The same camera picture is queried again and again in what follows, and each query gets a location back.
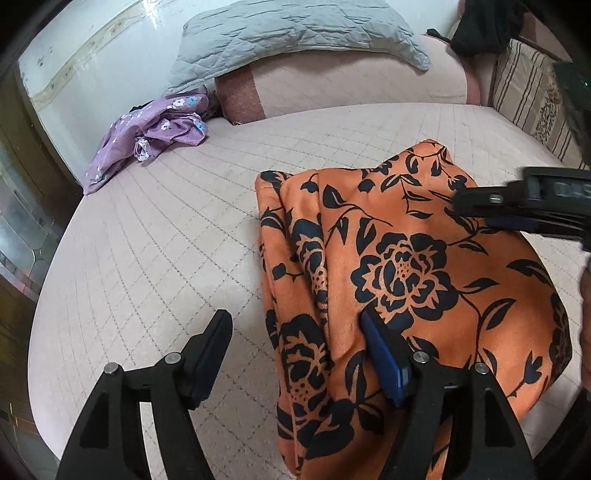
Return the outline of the purple floral garment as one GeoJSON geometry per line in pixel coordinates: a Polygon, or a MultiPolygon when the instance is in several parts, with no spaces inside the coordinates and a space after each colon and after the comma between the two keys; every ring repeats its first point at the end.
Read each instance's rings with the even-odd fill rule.
{"type": "Polygon", "coordinates": [[[197,146],[208,128],[211,96],[204,87],[184,94],[167,95],[135,108],[114,121],[82,180],[83,193],[96,192],[128,162],[155,160],[172,145],[197,146]]]}

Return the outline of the pink bolster cushion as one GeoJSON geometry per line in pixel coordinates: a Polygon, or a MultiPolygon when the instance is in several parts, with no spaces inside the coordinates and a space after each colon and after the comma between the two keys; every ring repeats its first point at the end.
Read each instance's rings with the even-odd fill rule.
{"type": "Polygon", "coordinates": [[[304,51],[264,58],[215,79],[221,110],[232,124],[310,110],[381,103],[479,105],[470,64],[440,39],[420,42],[431,68],[420,72],[388,54],[304,51]]]}

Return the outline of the black cloth on sofa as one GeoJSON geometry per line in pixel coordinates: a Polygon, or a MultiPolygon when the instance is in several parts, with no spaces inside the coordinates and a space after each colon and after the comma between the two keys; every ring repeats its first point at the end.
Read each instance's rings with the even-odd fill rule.
{"type": "Polygon", "coordinates": [[[466,0],[458,4],[460,22],[451,38],[430,28],[426,34],[442,40],[459,56],[504,53],[517,39],[529,12],[521,1],[466,0]]]}

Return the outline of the grey quilted pillow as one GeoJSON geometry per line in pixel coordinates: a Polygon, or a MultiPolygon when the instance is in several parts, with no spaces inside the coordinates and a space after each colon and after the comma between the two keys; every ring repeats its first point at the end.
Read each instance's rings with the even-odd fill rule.
{"type": "Polygon", "coordinates": [[[197,90],[257,60],[304,51],[389,54],[426,72],[427,51],[385,1],[237,1],[182,29],[168,94],[197,90]]]}

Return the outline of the brown door with stained glass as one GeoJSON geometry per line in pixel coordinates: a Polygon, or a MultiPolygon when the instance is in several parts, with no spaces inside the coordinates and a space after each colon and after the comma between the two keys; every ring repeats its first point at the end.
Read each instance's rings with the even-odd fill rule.
{"type": "Polygon", "coordinates": [[[57,464],[34,424],[27,361],[41,288],[80,198],[19,66],[8,66],[1,74],[1,453],[29,470],[57,464]]]}

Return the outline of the striped floral back cushion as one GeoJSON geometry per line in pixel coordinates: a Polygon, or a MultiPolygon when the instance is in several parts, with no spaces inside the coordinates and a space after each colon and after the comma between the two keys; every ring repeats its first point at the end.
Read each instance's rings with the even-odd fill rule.
{"type": "Polygon", "coordinates": [[[568,167],[587,170],[567,119],[554,72],[555,60],[512,39],[497,57],[492,86],[494,109],[546,147],[568,167]]]}

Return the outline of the orange black floral garment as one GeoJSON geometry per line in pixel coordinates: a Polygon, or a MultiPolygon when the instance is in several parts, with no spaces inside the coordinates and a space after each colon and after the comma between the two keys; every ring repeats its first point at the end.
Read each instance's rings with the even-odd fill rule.
{"type": "Polygon", "coordinates": [[[425,140],[375,168],[256,180],[280,455],[300,479],[374,479],[401,414],[370,362],[373,307],[415,350],[490,367],[518,417],[572,357],[569,320],[530,243],[456,214],[473,185],[425,140]]]}

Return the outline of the pink quilted mattress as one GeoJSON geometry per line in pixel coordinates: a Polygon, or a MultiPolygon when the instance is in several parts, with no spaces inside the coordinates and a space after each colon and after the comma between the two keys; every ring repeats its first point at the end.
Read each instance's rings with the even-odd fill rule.
{"type": "Polygon", "coordinates": [[[425,139],[481,185],[554,162],[498,112],[473,105],[355,105],[241,126],[216,118],[208,129],[201,145],[131,164],[83,198],[57,247],[28,356],[34,422],[56,455],[105,364],[150,366],[224,309],[235,330],[211,397],[191,415],[198,439],[218,479],[288,477],[260,292],[260,172],[374,167],[425,139]]]}

